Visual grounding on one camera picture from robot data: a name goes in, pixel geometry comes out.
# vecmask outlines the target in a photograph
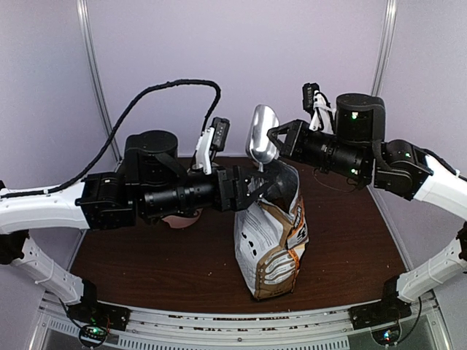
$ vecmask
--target brown tabletop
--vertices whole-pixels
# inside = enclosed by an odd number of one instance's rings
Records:
[[[246,158],[219,157],[225,166]],[[155,226],[89,232],[72,272],[90,279],[99,298],[144,308],[207,313],[299,311],[374,300],[404,265],[368,190],[343,193],[300,173],[309,245],[293,294],[251,298],[234,253],[234,213],[205,209],[200,220],[174,230]],[[348,189],[341,176],[317,174]]]

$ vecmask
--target metal spoon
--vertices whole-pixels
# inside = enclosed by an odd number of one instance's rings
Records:
[[[277,126],[279,126],[279,119],[272,108],[258,104],[253,113],[245,148],[247,155],[259,164],[259,171],[263,171],[263,165],[277,157],[277,148],[267,135],[269,129]]]

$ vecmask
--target white wall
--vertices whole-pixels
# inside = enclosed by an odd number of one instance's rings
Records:
[[[0,179],[11,188],[66,181],[105,140],[75,1],[3,0],[0,48]],[[108,155],[99,169],[113,166]],[[80,235],[31,234],[63,266]],[[9,266],[0,281],[0,348],[25,349],[43,289]]]
[[[244,155],[257,104],[281,122],[307,118],[301,86],[319,82],[331,100],[369,92],[385,1],[89,1],[102,84],[113,122],[141,90],[179,78],[223,89],[215,115],[231,120],[224,155]],[[177,87],[142,100],[123,123],[131,133],[164,129],[190,155],[211,104],[207,87]]]
[[[398,2],[393,48],[384,78],[387,140],[406,139],[434,150],[467,172],[467,2]],[[434,206],[378,192],[410,263],[439,252],[463,221]],[[454,341],[467,349],[467,279],[461,275],[435,292]]]

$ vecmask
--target snack bag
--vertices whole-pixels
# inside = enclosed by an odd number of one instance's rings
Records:
[[[268,170],[278,173],[275,183],[236,213],[234,228],[236,260],[258,300],[293,291],[309,240],[297,170],[280,160],[268,164]]]

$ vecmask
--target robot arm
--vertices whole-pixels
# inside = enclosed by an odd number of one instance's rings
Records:
[[[304,86],[304,109],[313,110],[317,84]],[[404,140],[384,142],[385,106],[381,98],[358,93],[336,99],[335,134],[294,120],[268,132],[287,159],[311,165],[323,173],[341,174],[357,189],[372,183],[409,201],[415,199],[443,208],[467,221],[467,181],[435,153]],[[467,229],[413,271],[386,282],[381,302],[350,310],[355,329],[371,327],[410,315],[409,304],[423,293],[467,270]],[[387,310],[395,309],[393,315]]]
[[[128,309],[98,303],[96,286],[64,270],[28,234],[33,228],[68,227],[108,230],[148,224],[169,215],[191,216],[196,209],[246,209],[272,184],[273,174],[212,165],[222,152],[229,121],[214,118],[198,142],[194,169],[177,160],[177,137],[148,131],[127,138],[125,159],[116,172],[91,174],[60,191],[0,189],[0,264],[12,265],[69,306],[73,319],[125,329]],[[262,185],[249,190],[252,178]]]

